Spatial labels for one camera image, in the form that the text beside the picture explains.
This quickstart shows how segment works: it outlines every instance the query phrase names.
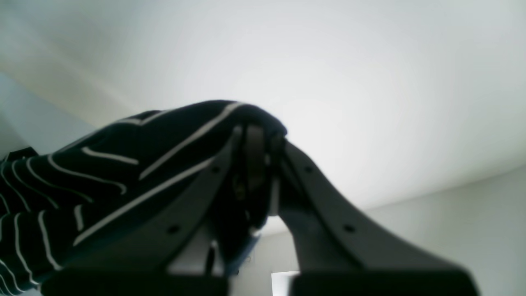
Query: striped fabric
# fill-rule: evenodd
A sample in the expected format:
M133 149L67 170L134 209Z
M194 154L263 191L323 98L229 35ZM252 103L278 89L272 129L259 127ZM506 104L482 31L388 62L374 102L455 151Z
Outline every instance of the striped fabric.
M182 191L228 140L254 122L286 133L261 109L210 101L119 120L49 155L0 163L0 293L35 288L75 256L129 231Z

